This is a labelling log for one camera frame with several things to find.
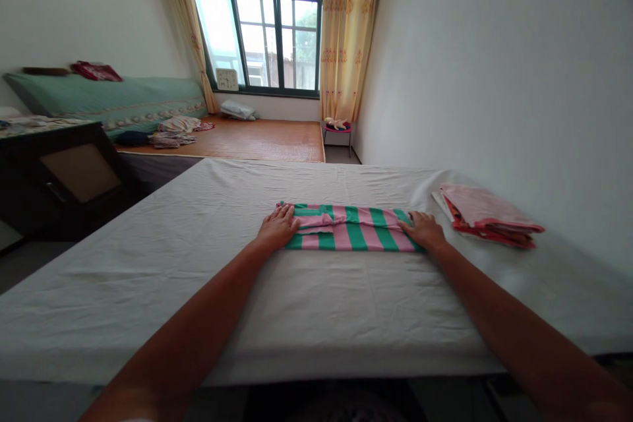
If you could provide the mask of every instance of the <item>green sofa cushion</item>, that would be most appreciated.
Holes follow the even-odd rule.
[[[49,117],[101,121],[114,139],[128,130],[153,133],[174,115],[208,115],[200,86],[191,79],[131,78],[93,81],[80,75],[5,74],[26,107]]]

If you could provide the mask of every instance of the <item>hand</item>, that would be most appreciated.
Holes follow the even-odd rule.
[[[295,207],[290,204],[275,209],[273,213],[264,218],[255,241],[270,249],[270,252],[281,249],[288,244],[299,229],[299,220],[293,219],[294,214]]]
[[[443,244],[446,244],[444,230],[442,226],[435,222],[435,217],[432,214],[411,211],[409,216],[413,221],[413,226],[404,221],[398,221],[398,225],[413,242],[424,247],[430,253],[435,252]]]

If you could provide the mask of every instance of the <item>curtain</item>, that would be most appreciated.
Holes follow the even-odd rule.
[[[356,121],[376,0],[323,0],[321,115]]]
[[[184,28],[189,46],[191,46],[191,51],[200,70],[200,80],[202,81],[206,108],[209,113],[217,113],[220,108],[211,90],[209,78],[206,75],[206,61],[204,60],[204,48],[202,47],[202,35],[200,34],[196,3],[194,0],[171,0],[171,4]]]

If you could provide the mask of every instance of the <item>pink stool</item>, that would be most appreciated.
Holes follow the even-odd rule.
[[[345,122],[343,125],[347,127],[346,130],[336,130],[334,127],[331,127],[325,124],[323,126],[323,129],[325,130],[323,132],[323,145],[325,145],[325,139],[328,136],[328,132],[349,134],[349,140],[347,142],[347,151],[349,152],[349,157],[351,158],[351,123]]]

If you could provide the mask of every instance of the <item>bed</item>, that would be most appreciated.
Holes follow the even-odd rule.
[[[205,158],[0,296],[0,378],[105,384],[279,200],[414,208],[494,281],[597,355],[633,349],[630,282],[553,232],[466,239],[431,197],[452,171]],[[279,251],[207,385],[502,371],[423,253]]]
[[[186,115],[213,122],[211,131],[193,133],[197,141],[178,149],[117,145],[121,158],[147,191],[154,191],[202,157],[325,162],[317,121],[236,121],[210,117],[200,86],[191,79],[133,78],[93,81],[80,75],[3,78],[34,114],[100,121],[114,141],[125,131],[155,132],[169,117]]]

